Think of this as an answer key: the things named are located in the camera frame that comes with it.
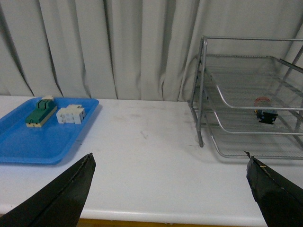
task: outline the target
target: white curtain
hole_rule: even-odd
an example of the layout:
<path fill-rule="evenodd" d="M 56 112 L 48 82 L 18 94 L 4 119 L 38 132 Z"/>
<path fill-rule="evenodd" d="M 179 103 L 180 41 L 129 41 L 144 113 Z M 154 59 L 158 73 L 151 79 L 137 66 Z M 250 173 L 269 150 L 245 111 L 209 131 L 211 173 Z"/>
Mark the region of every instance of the white curtain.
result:
<path fill-rule="evenodd" d="M 0 0 L 0 30 L 0 95 L 186 101 L 201 36 L 303 38 L 303 1 Z"/>

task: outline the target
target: table surface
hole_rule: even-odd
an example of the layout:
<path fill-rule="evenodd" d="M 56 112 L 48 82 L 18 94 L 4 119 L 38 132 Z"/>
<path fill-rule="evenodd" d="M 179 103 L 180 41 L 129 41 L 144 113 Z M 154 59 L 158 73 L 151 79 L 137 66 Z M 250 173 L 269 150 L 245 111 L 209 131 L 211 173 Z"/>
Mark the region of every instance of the table surface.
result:
<path fill-rule="evenodd" d="M 30 97 L 0 96 L 0 117 Z M 35 194 L 84 155 L 97 166 L 81 218 L 266 226 L 246 179 L 248 159 L 204 148 L 185 102 L 99 100 L 67 156 L 54 166 L 0 164 L 0 214 Z M 303 162 L 263 159 L 303 187 Z"/>

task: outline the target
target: blue object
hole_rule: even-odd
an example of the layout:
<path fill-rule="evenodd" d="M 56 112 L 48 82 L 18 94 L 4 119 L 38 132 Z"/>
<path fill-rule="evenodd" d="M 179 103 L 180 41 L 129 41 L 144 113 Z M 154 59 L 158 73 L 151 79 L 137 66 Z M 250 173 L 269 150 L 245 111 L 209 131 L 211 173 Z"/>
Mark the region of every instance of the blue object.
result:
<path fill-rule="evenodd" d="M 33 98 L 0 119 L 0 162 L 56 164 L 70 150 L 99 104 L 90 98 L 55 98 L 58 109 L 80 104 L 86 111 L 81 124 L 59 124 L 56 113 L 41 128 L 28 128 L 25 119 L 41 98 Z"/>

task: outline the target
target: metal wire tray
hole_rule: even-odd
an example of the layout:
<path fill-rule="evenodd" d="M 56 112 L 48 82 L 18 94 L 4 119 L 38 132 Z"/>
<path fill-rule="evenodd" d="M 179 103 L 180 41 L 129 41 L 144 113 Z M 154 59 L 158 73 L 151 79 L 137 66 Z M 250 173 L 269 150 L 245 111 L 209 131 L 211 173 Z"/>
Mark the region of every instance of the metal wire tray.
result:
<path fill-rule="evenodd" d="M 303 69 L 268 56 L 207 55 L 206 74 L 230 108 L 256 109 L 259 97 L 268 97 L 267 109 L 303 110 Z"/>
<path fill-rule="evenodd" d="M 254 110 L 235 109 L 225 105 L 208 75 L 205 76 L 204 87 L 205 98 L 210 103 L 209 106 L 212 108 L 220 127 L 226 132 L 237 134 L 303 135 L 303 117 L 295 111 L 279 110 L 274 124 L 260 123 Z"/>
<path fill-rule="evenodd" d="M 252 41 L 260 50 L 264 46 L 260 42 L 284 43 L 285 47 L 285 42 L 303 39 L 203 36 L 188 100 L 200 147 L 205 115 L 215 146 L 224 157 L 245 157 L 245 150 L 258 157 L 303 159 L 303 69 L 295 65 L 303 46 L 289 63 L 271 56 L 209 54 L 209 40 L 231 40 L 234 46 L 237 41 Z M 218 46 L 210 50 L 217 52 Z M 277 111 L 278 116 L 273 125 L 259 123 L 254 110 Z"/>
<path fill-rule="evenodd" d="M 205 112 L 205 121 L 218 153 L 223 157 L 246 158 L 243 151 L 258 158 L 303 159 L 303 136 L 231 134 L 218 126 L 212 112 Z"/>

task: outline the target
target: silver desk organizer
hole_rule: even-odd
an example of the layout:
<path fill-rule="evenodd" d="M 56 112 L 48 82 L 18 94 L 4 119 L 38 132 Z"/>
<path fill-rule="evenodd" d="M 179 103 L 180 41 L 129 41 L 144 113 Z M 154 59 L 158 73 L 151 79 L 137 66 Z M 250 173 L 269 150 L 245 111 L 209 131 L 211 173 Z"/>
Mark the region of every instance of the silver desk organizer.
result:
<path fill-rule="evenodd" d="M 303 159 L 303 69 L 272 56 L 207 54 L 208 39 L 302 42 L 303 39 L 206 37 L 201 39 L 191 99 L 188 101 L 203 147 L 201 127 L 208 126 L 223 157 Z M 274 124 L 259 123 L 254 101 L 265 96 L 276 110 Z"/>

